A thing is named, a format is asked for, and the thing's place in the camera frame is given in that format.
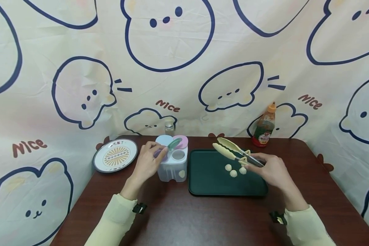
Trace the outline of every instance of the orange bottle cap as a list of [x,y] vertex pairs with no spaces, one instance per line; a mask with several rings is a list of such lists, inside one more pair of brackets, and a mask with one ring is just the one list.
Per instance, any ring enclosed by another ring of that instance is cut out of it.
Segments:
[[273,102],[270,106],[268,106],[267,111],[268,112],[275,112],[276,111],[275,102]]

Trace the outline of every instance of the small glass jar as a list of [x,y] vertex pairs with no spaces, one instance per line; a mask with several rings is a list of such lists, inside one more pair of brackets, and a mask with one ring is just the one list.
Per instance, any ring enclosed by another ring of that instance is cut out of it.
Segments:
[[172,121],[165,122],[165,134],[172,137],[175,135],[174,123]]

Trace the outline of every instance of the dark green serving tray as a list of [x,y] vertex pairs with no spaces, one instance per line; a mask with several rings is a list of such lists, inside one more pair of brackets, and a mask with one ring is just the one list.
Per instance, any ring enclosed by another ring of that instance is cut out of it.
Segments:
[[[233,178],[225,166],[231,164],[238,176]],[[189,191],[196,196],[266,196],[268,186],[258,174],[239,173],[241,164],[229,160],[216,150],[190,152]]]

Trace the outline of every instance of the white plate with black rim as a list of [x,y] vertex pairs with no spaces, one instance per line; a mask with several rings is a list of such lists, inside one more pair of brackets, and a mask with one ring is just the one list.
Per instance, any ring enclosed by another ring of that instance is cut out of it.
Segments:
[[102,146],[94,155],[93,164],[101,173],[119,171],[135,159],[138,148],[129,139],[116,139]]

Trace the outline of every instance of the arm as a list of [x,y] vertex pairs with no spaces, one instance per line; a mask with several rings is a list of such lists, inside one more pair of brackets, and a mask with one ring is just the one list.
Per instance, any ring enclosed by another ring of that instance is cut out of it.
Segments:
[[266,162],[262,168],[246,165],[249,171],[259,174],[270,185],[279,188],[285,200],[287,235],[295,246],[335,246],[324,224],[311,205],[304,200],[281,158],[263,153],[252,154]]
[[[154,158],[153,155],[157,150],[162,151]],[[135,219],[133,208],[137,203],[136,197],[141,186],[156,173],[167,152],[166,147],[156,142],[147,142],[146,145],[142,146],[133,174],[127,179],[122,192],[112,196],[101,220],[89,236],[85,246],[119,245]]]

